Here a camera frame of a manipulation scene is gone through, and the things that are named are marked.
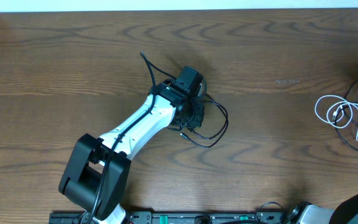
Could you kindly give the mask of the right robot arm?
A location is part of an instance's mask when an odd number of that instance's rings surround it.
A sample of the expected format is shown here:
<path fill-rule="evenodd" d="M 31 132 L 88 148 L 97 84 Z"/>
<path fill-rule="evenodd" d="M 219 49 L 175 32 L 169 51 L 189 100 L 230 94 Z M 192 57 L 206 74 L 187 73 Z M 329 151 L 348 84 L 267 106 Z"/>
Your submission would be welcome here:
<path fill-rule="evenodd" d="M 348 143 L 340 133 L 341 129 L 354 123 L 357 127 L 356 140 L 358 141 L 358 102 L 347 100 L 348 94 L 356 83 L 358 80 L 350 85 L 343 97 L 335 96 L 339 101 L 333 104 L 327 110 L 326 117 L 320 120 L 330 124 L 341 141 L 358 152 L 358 148 Z M 281 223 L 358 223 L 358 194 L 347 199 L 334 210 L 301 202 L 282 218 Z"/>

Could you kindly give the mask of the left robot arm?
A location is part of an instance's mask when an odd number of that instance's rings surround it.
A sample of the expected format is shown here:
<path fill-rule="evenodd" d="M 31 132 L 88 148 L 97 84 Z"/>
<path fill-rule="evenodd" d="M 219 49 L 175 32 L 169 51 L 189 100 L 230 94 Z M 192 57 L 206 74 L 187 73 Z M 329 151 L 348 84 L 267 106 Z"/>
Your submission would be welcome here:
<path fill-rule="evenodd" d="M 203 79 L 168 79 L 153 84 L 144 104 L 118 127 L 94 137 L 77 140 L 58 190 L 84 213 L 76 223 L 122 223 L 124 196 L 135 155 L 169 125 L 199 127 L 203 119 Z"/>

